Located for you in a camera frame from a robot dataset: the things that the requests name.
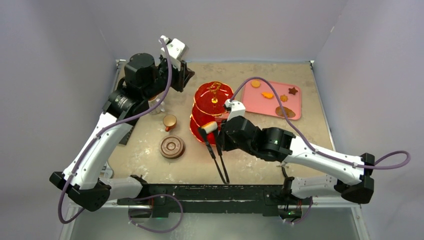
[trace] wooden lid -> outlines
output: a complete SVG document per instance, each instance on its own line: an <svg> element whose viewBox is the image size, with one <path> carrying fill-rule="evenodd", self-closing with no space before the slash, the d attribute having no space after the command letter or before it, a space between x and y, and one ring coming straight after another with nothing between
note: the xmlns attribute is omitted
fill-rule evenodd
<svg viewBox="0 0 424 240"><path fill-rule="evenodd" d="M186 150L186 145L179 136L169 135L160 141L159 150L160 154L165 158L177 159L183 155Z"/></svg>

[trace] tabletop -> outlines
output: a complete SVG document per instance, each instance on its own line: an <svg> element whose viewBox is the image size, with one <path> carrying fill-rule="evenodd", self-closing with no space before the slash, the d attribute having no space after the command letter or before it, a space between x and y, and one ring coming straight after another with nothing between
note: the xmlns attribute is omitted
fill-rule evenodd
<svg viewBox="0 0 424 240"><path fill-rule="evenodd" d="M262 77L273 82L298 86L302 91L301 118L292 123L318 146L333 149L331 136L323 112L315 78L306 63L203 63L190 62L195 75L183 92L169 90L164 100L165 112L147 114L138 120L127 145L118 145L108 163L114 178L142 175L148 183L165 184L222 184L215 163L203 143L190 132L190 115L194 94L203 83L219 81L235 91L249 77ZM176 128L165 131L162 119L172 114L177 117ZM295 133L279 117L246 112L245 117L260 128L278 127ZM175 160L163 157L160 141L176 135L185 142L184 154ZM241 150L223 153L231 184L281 185L284 177L279 162L266 162ZM317 177L324 173L298 164L287 164L287 174L294 177Z"/></svg>

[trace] white wall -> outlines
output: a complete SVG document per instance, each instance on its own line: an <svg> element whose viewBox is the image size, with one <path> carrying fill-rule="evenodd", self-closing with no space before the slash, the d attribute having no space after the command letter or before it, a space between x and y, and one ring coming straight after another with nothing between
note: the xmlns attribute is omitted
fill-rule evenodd
<svg viewBox="0 0 424 240"><path fill-rule="evenodd" d="M156 53L158 36L189 61L315 59L347 0L87 0L115 58Z"/></svg>
<svg viewBox="0 0 424 240"><path fill-rule="evenodd" d="M373 240L424 238L423 12L422 0L349 0L314 63L338 151L412 155L402 169L373 173L363 206Z"/></svg>
<svg viewBox="0 0 424 240"><path fill-rule="evenodd" d="M62 229L49 176L89 137L115 67L86 4L0 3L2 239L51 240Z"/></svg>

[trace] cable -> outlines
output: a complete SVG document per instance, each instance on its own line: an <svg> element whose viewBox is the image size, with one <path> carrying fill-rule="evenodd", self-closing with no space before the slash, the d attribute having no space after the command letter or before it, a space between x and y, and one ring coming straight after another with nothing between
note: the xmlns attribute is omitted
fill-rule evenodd
<svg viewBox="0 0 424 240"><path fill-rule="evenodd" d="M225 185L228 185L228 184L230 183L230 182L229 182L229 179L228 179L228 178L227 178L227 179L224 179L223 173L221 172L221 168L220 168L220 166L218 165L217 159L216 159L216 158L213 158L213 161L215 162L216 169L218 170L218 174L219 174L219 177L221 177L222 182L223 182Z"/></svg>
<svg viewBox="0 0 424 240"><path fill-rule="evenodd" d="M289 177L289 176L287 175L286 167L285 167L285 166L282 166L282 167L281 167L281 171L282 171L282 175L284 176L284 178L288 178L288 177Z"/></svg>
<svg viewBox="0 0 424 240"><path fill-rule="evenodd" d="M109 126L102 128L95 135L96 137L94 137L88 143L87 147L82 151L81 155L79 156L78 160L76 161L75 165L73 166L72 171L70 172L70 175L69 175L67 181L65 182L65 185L63 186L62 192L60 193L59 204L57 206L57 215L58 215L59 220L62 224L68 224L68 223L72 222L84 211L84 208L81 208L73 217L71 217L69 220L65 220L63 215L62 215L62 204L63 204L64 199L65 199L66 190L68 189L69 185L71 184L71 181L72 181L72 178L74 178L75 172L77 171L77 169L80 166L81 162L83 161L84 157L90 151L90 149L92 148L94 143L98 140L98 138L100 138L102 136L102 134L104 134L107 130L109 130L109 129L117 126L117 125L138 119L138 118L150 113L151 111L153 111L155 108L157 108L164 101L166 95L168 94L170 87L171 87L171 82L172 82L171 57L170 57L170 53L168 52L168 48L167 48L165 41L162 38L159 38L159 41L162 44L163 49L165 50L165 56L166 56L166 61L167 61L167 66L168 66L168 79L167 79L165 90L163 91L163 97L161 97L158 102L156 102L153 106L151 106L146 111L139 113L137 115L122 119L120 121L114 122L114 123L110 124Z"/></svg>
<svg viewBox="0 0 424 240"><path fill-rule="evenodd" d="M149 199L147 203L150 210L153 210L153 199Z"/></svg>
<svg viewBox="0 0 424 240"><path fill-rule="evenodd" d="M309 207L307 208L305 214L302 214L302 216L300 217L300 219L297 220L297 221L295 221L297 219L297 218L295 218L295 219L291 220L291 222L284 221L284 223L288 223L290 225L295 225L295 224L299 224L299 223L303 222L305 220L305 218L308 216L308 214L309 214L309 212L310 212L310 210L312 208L312 204L313 203L314 203L314 201L313 201L312 196L311 196L311 197L309 197Z"/></svg>
<svg viewBox="0 0 424 240"><path fill-rule="evenodd" d="M169 233L169 232L173 231L174 229L176 229L180 225L181 221L183 220L183 213L184 213L183 212L183 205L181 205L181 202L178 201L178 199L176 197L174 197L172 195L169 195L169 194L156 194L156 195L152 195L152 196L148 196L148 197L143 197L143 198L135 198L133 200L134 201L144 201L144 200L153 199L153 198L161 197L161 196L172 198L178 204L179 209L181 210L181 214L179 216L179 220L178 220L178 222L173 227L171 227L169 229L166 229L166 230L155 230L155 229L151 229L151 228L148 228L148 227L139 225L138 223L136 223L131 218L131 216L130 216L130 210L128 210L128 219L129 219L129 222L128 223L129 224L131 223L131 224L133 224L136 227L139 227L141 229L147 230L147 231L152 232L152 233L155 233L155 234L166 234L166 233Z"/></svg>
<svg viewBox="0 0 424 240"><path fill-rule="evenodd" d="M316 153L316 154L318 154L318 155L321 155L321 156L323 156L323 157L326 157L326 158L329 158L329 159L331 159L331 160L334 160L334 161L337 161L337 162L340 162L340 163L343 163L343 164L347 164L347 165L351 165L352 166L352 162L349 162L349 161L346 161L346 160L343 160L343 159L341 159L341 158L338 158L338 157L335 157L335 156L331 156L331 155L328 155L328 154L325 154L325 153L323 153L323 152L320 152L320 151L318 151L318 150L316 150L312 145L311 145L311 143L308 141L308 139L303 135L303 133L297 128L297 127L295 127L294 125L293 125L293 123L289 120L289 118L287 117L287 114L286 114L286 111L284 110L284 107L283 107L283 103L281 102L281 100L280 100L280 98L279 97L277 97L278 96L278 94L277 94L277 92L276 92L276 90L274 89L274 87L271 85L271 83L269 83L267 80L265 80L264 78L262 78L262 77L259 77L259 76L254 76L254 77L249 77L248 79L246 79L239 87L238 87L238 89L235 91L235 93L234 93L234 95L230 98L230 101L233 101L234 100L234 98L236 97L236 95L237 95L237 93L239 93L239 91L243 88L243 86L245 85L245 84L247 84L249 81L251 81L251 80L261 80L261 81L263 81L263 82L265 82L270 88L271 88L271 90L272 90L272 92L274 93L274 95L275 95L275 97L276 97L276 99L277 99L277 101L278 101L278 104L279 104L279 107L281 108L281 110L282 110L282 113L283 113L283 115L284 115L284 118L285 118L285 120L287 121L287 123L290 125L290 127L292 127L296 132L297 132L297 134L299 134L299 136L302 138L302 140L304 141L304 143L307 145L307 147L310 149L310 150L312 150L314 153ZM408 164L409 162L410 162L410 160L411 160L411 154L409 153L409 152L407 152L407 151L404 151L404 150L398 150L398 151L393 151L393 152L390 152L390 153L388 153L388 154L386 154L386 155L384 155L384 156L382 156L380 159L378 159L377 161L375 161L375 163L374 163L374 165L377 165L377 164L379 164L381 161L383 161L383 160L385 160L386 158L388 158L388 157L390 157L390 156L393 156L393 155L396 155L396 154L405 154L406 155L406 159L403 161L403 162L401 162L401 163L398 163L398 164L395 164L395 165L389 165L389 166L369 166L369 165L360 165L360 164L358 164L358 165L354 165L354 167L358 167L358 168L364 168L364 169L376 169L376 170L389 170L389 169L397 169L397 168L401 168L401 167L403 167L403 166L405 166L406 164Z"/></svg>
<svg viewBox="0 0 424 240"><path fill-rule="evenodd" d="M225 167L225 164L224 164L223 156L220 155L219 158L221 159L222 170L224 171L225 180L226 180L226 182L224 182L224 184L230 184L230 178L228 177L228 172L227 172L227 168Z"/></svg>

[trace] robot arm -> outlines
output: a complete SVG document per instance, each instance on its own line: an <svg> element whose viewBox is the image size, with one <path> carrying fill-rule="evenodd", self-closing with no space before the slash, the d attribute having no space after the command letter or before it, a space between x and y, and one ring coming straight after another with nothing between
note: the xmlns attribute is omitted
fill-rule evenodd
<svg viewBox="0 0 424 240"><path fill-rule="evenodd" d="M160 64L155 66L151 55L147 53L133 55L124 67L125 77L119 81L118 88L109 95L98 123L80 153L63 172L54 172L50 176L50 182L61 190L70 180L66 189L69 198L91 212L109 200L135 198L142 190L142 180L137 176L99 178L113 150L123 140L126 143L137 120L118 124L106 130L101 137L97 137L98 133L119 120L146 111L149 108L148 100L165 90L168 71L172 71L171 87L179 92L183 91L189 79L195 74L182 60L183 53L187 49L185 44L176 38L169 39L166 36L161 38L169 52L172 69L168 69L167 60L162 56ZM96 139L94 144L84 155L76 171L72 173L78 159L93 139Z"/></svg>
<svg viewBox="0 0 424 240"><path fill-rule="evenodd" d="M316 154L290 131L255 126L244 118L246 109L239 101L227 100L225 107L229 115L221 124L217 140L223 151L240 149L265 161L300 164L327 174L322 177L286 178L286 193L299 199L341 195L354 203L366 204L370 201L374 192L374 180L370 177L372 171L355 165L374 165L373 155L364 153L352 156L313 145L320 152L345 159L351 164L341 163Z"/></svg>

